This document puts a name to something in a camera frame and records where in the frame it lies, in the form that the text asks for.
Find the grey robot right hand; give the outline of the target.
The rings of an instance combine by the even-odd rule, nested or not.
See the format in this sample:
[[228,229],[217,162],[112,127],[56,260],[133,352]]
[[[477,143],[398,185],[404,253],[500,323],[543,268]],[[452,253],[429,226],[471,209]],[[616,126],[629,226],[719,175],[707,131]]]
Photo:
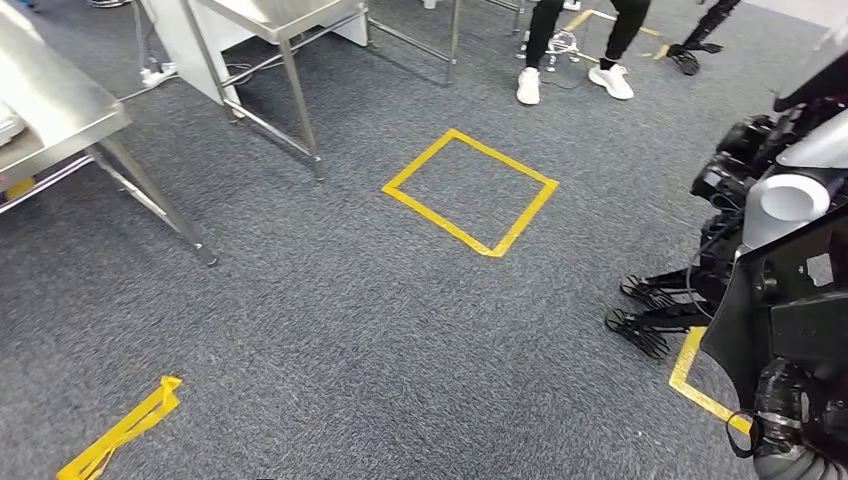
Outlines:
[[760,374],[754,410],[758,417],[800,430],[802,394],[807,375],[798,365],[784,359],[773,360]]

